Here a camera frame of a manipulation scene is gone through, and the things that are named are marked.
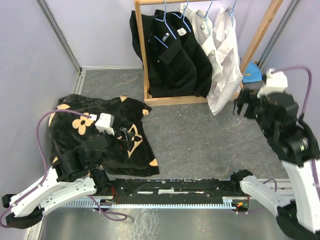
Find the blue wire hanger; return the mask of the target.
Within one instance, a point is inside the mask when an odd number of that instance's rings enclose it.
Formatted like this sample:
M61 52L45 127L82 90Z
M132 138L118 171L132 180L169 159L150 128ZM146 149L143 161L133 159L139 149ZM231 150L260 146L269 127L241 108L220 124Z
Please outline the blue wire hanger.
M236 4L237 4L237 0L234 1L232 7L228 10L232 27L234 26L234 22L235 22L234 11L235 11Z

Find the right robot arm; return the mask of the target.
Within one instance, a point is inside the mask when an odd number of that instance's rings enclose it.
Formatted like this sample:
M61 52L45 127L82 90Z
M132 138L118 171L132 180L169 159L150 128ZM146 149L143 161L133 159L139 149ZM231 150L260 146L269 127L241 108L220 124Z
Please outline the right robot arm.
M299 105L291 94L272 92L259 95L243 89L234 100L234 111L255 120L268 145L276 153L289 177L294 198L281 196L248 170L231 175L229 189L256 199L276 219L282 232L293 240L320 238L320 148L311 128L298 115Z

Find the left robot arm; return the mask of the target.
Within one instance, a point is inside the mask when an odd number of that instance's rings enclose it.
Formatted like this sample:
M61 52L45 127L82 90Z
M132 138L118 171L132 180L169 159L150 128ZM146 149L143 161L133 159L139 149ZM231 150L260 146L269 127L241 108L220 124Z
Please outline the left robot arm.
M52 144L44 174L22 192L2 197L0 225L27 229L82 198L115 222L127 215L112 207L231 209L222 198L244 196L238 173L229 180L154 179L160 169L142 122L151 111L126 95L60 98L44 114Z

